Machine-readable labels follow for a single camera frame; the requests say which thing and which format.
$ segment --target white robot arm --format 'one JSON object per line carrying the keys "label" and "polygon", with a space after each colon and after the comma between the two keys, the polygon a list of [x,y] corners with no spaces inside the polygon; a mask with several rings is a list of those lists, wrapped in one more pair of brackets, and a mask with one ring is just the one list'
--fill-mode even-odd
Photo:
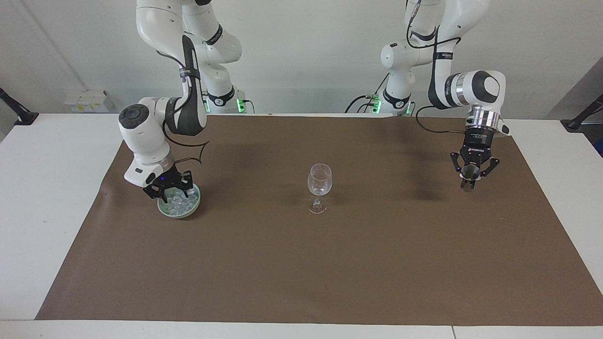
{"label": "white robot arm", "polygon": [[[450,156],[462,178],[461,187],[475,183],[498,165],[491,159],[491,145],[496,133],[510,135],[500,117],[505,100],[505,76],[497,71],[450,73],[453,50],[461,37],[484,16],[489,0],[445,0],[446,6],[439,25],[440,0],[409,0],[405,22],[406,42],[383,48],[381,60],[390,70],[390,79],[379,93],[381,111],[398,115],[410,101],[414,74],[412,67],[432,63],[429,101],[438,109],[471,106],[460,153]],[[458,158],[465,161],[458,165]],[[490,160],[484,171],[481,166]]]}
{"label": "white robot arm", "polygon": [[151,198],[165,200],[164,190],[192,188],[190,171],[181,174],[165,140],[174,134],[195,136],[207,123],[201,79],[207,86],[208,108],[218,113],[243,112],[244,94],[230,82],[221,63],[241,57],[241,43],[216,20],[212,0],[138,0],[140,37],[180,68],[183,96],[143,98],[119,114],[119,129],[134,160],[124,177]]}

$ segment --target blue object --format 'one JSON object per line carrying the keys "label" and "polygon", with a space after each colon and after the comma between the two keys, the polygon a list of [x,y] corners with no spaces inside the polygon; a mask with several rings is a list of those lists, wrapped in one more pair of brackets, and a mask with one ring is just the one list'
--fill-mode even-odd
{"label": "blue object", "polygon": [[603,139],[595,142],[595,149],[597,152],[599,152],[599,154],[603,154]]}

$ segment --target light green bowl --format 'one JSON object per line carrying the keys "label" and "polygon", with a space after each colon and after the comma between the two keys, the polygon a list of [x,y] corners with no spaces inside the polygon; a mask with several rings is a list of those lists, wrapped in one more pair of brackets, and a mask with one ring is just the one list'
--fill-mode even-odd
{"label": "light green bowl", "polygon": [[[201,203],[201,191],[199,190],[199,187],[197,185],[195,185],[195,184],[192,184],[192,187],[195,189],[195,194],[197,195],[198,199],[197,199],[197,202],[195,203],[195,206],[193,206],[191,208],[191,210],[189,210],[189,211],[187,211],[186,213],[183,213],[183,214],[177,214],[177,215],[168,214],[167,213],[168,204],[166,204],[165,202],[163,202],[163,199],[160,198],[160,199],[157,199],[157,208],[159,208],[159,212],[161,212],[166,217],[170,217],[170,218],[173,218],[173,219],[182,219],[182,218],[190,217],[193,213],[195,213],[195,211],[199,207],[199,204]],[[179,191],[179,189],[177,189],[176,187],[168,188],[168,189],[165,190],[165,196],[166,197],[171,197],[177,191]]]}

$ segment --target table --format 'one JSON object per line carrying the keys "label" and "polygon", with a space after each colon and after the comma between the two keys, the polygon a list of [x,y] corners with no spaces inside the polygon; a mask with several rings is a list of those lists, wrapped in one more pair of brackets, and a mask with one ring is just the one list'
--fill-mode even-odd
{"label": "table", "polygon": [[[329,116],[371,116],[362,114]],[[558,121],[507,121],[603,290],[603,159]],[[0,144],[0,337],[602,338],[597,328],[35,322],[121,143],[115,115],[41,115]],[[57,197],[66,197],[59,201]]]}

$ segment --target black metal stand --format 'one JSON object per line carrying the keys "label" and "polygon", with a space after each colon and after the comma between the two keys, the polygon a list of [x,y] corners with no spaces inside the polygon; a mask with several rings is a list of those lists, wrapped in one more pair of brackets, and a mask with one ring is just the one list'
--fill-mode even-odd
{"label": "black metal stand", "polygon": [[561,124],[568,132],[574,133],[578,131],[580,125],[586,120],[589,116],[599,112],[599,108],[603,106],[603,94],[597,98],[592,104],[586,107],[585,110],[582,111],[576,118],[571,120],[561,120]]}
{"label": "black metal stand", "polygon": [[0,99],[14,111],[19,117],[19,120],[15,121],[15,126],[29,126],[34,123],[36,118],[40,115],[37,112],[32,112],[26,109],[22,104],[13,99],[8,95],[2,88],[0,88]]}

